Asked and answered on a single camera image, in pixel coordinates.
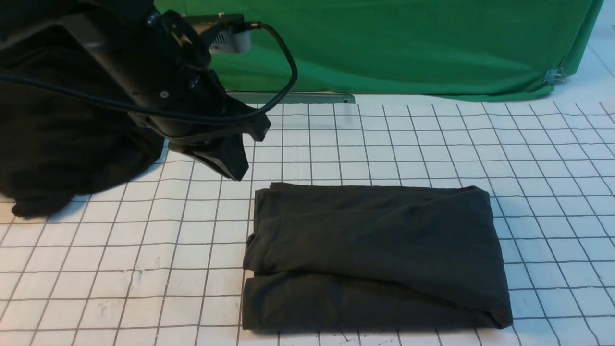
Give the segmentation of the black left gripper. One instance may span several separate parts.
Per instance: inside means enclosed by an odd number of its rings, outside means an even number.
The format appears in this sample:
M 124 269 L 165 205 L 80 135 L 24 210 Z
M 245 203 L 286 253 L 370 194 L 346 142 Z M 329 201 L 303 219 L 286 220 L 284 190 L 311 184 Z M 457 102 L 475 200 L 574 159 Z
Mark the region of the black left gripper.
M 244 134 L 263 142 L 266 112 L 229 96 L 209 67 L 211 53 L 176 11 L 160 13 L 151 0 L 3 0 L 1 46 L 61 26 L 130 97 L 104 99 L 30 77 L 3 76 L 21 85 L 131 112 L 189 156 L 222 177 L 241 181 L 249 164 Z

